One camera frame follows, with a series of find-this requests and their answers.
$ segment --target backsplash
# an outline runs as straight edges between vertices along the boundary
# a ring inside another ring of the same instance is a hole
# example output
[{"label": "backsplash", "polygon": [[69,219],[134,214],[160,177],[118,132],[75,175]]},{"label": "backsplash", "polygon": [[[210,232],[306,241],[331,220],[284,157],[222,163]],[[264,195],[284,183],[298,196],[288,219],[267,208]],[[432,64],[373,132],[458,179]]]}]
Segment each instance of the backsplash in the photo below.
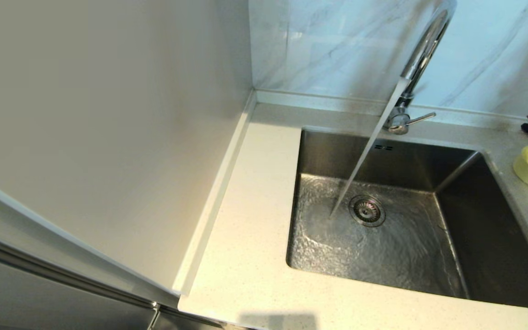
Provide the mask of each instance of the backsplash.
[{"label": "backsplash", "polygon": [[[255,88],[386,101],[437,0],[250,0]],[[528,115],[528,1],[459,0],[415,105]]]}]

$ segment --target water stream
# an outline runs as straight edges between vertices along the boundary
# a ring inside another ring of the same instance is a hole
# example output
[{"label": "water stream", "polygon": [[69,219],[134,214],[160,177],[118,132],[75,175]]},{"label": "water stream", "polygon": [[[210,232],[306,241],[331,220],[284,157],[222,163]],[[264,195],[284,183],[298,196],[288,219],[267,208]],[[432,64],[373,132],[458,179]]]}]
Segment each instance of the water stream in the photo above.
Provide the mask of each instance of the water stream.
[{"label": "water stream", "polygon": [[368,152],[372,148],[374,141],[376,140],[376,137],[378,136],[378,133],[380,132],[380,129],[384,125],[384,122],[388,119],[388,115],[390,115],[390,111],[396,104],[396,101],[398,101],[398,98],[404,92],[405,88],[407,88],[409,82],[411,82],[409,79],[405,79],[403,77],[398,78],[398,83],[396,84],[396,87],[394,87],[394,92],[392,92],[392,95],[390,96],[390,100],[386,104],[386,107],[384,107],[384,111],[382,115],[380,116],[380,119],[378,123],[376,124],[376,127],[374,128],[374,131],[370,135],[370,138],[368,140],[368,143],[366,144],[364,148],[364,152],[362,152],[362,155],[360,156],[360,159],[358,159],[358,163],[356,164],[356,167],[354,167],[354,171],[352,171],[352,175],[350,175],[350,178],[347,180],[346,186],[343,188],[343,190],[339,194],[339,198],[337,199],[337,203],[333,207],[330,217],[333,217],[333,214],[335,213],[336,209],[339,207],[341,201],[343,200],[343,197],[346,195],[347,190],[350,188],[350,184],[352,184],[352,181],[354,180],[354,177],[356,174],[358,174],[358,171],[360,170],[360,167],[362,166],[362,163],[364,163],[364,159],[366,159],[366,156],[368,156]]}]

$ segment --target countertop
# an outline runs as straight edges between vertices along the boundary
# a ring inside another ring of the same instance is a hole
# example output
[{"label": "countertop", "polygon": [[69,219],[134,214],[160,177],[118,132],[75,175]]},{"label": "countertop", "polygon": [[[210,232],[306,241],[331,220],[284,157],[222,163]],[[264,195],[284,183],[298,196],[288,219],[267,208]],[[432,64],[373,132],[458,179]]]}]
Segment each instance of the countertop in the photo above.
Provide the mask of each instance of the countertop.
[{"label": "countertop", "polygon": [[[252,328],[528,329],[528,308],[451,298],[300,271],[286,263],[303,127],[368,136],[373,115],[259,103],[181,311]],[[528,186],[512,162],[521,133],[425,121],[380,138],[481,151],[528,239]]]}]

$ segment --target faucet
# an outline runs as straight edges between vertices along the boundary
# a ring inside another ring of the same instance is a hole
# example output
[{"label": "faucet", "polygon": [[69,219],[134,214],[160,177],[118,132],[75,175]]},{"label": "faucet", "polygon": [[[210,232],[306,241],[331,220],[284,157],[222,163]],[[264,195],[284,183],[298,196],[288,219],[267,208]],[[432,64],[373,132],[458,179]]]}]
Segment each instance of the faucet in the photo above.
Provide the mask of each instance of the faucet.
[{"label": "faucet", "polygon": [[421,78],[423,71],[427,68],[429,60],[431,60],[435,49],[440,44],[441,38],[446,33],[456,5],[456,0],[443,0],[435,10],[427,28],[423,31],[423,36],[419,39],[417,46],[415,46],[415,50],[413,50],[411,58],[401,74],[401,77],[409,79],[410,82],[398,98],[383,126],[389,132],[399,135],[406,134],[409,125],[435,117],[436,113],[432,112],[411,120],[410,115],[407,113],[407,107],[409,107],[415,96],[413,90],[419,82],[419,78]]}]

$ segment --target sink basin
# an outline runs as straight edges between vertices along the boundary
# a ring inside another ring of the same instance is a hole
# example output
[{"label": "sink basin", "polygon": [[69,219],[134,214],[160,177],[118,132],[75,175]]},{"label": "sink basin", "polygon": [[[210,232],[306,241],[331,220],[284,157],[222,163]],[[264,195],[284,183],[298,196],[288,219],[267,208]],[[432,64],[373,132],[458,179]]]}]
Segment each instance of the sink basin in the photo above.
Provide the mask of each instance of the sink basin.
[{"label": "sink basin", "polygon": [[528,307],[528,243],[478,152],[303,130],[287,263],[303,271]]}]

